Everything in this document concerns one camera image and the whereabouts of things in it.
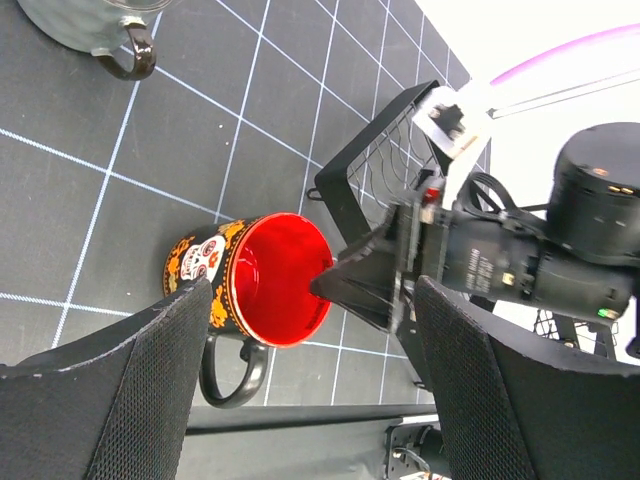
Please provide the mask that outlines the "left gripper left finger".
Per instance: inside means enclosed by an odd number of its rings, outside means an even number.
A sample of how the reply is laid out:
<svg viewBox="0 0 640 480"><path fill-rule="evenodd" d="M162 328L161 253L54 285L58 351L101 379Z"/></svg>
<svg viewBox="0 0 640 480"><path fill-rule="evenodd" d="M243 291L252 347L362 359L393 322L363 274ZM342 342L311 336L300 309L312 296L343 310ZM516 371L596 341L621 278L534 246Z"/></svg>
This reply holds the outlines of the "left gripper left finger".
<svg viewBox="0 0 640 480"><path fill-rule="evenodd" d="M208 281L1 368L4 479L172 479L212 302Z"/></svg>

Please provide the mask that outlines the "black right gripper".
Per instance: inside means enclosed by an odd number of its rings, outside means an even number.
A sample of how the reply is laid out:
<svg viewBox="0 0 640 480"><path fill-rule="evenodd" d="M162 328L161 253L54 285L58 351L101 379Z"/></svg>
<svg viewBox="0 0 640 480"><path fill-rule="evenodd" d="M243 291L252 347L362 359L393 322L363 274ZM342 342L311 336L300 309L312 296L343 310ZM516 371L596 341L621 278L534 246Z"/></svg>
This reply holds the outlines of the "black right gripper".
<svg viewBox="0 0 640 480"><path fill-rule="evenodd" d="M631 271L590 263L535 235L462 211L435 208L429 223L407 203L350 245L310 283L372 327L395 333L400 291L427 276L442 286L581 320L616 320L631 300Z"/></svg>

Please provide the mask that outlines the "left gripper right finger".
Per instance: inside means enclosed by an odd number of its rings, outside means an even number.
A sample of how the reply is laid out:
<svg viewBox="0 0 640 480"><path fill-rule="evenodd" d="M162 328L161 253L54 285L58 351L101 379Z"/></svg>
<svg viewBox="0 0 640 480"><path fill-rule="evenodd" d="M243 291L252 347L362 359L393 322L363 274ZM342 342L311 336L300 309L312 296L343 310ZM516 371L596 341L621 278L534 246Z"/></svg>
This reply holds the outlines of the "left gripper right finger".
<svg viewBox="0 0 640 480"><path fill-rule="evenodd" d="M454 479L635 479L639 369L544 339L427 277L417 329Z"/></svg>

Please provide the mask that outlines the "red skull mug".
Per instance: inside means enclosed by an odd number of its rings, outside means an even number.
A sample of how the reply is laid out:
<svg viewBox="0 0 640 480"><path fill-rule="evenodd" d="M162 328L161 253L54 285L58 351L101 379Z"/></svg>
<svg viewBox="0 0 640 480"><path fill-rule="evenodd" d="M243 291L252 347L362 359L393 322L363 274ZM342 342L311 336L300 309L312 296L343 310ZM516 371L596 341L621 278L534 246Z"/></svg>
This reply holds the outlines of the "red skull mug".
<svg viewBox="0 0 640 480"><path fill-rule="evenodd" d="M319 330L330 310L312 281L334 264L322 232L306 217L278 212L199 227L169 250L162 276L165 295L203 278L212 290L199 384L207 403L245 405L268 373L269 352L292 348ZM216 374L216 342L242 343L246 364L235 390L224 395Z"/></svg>

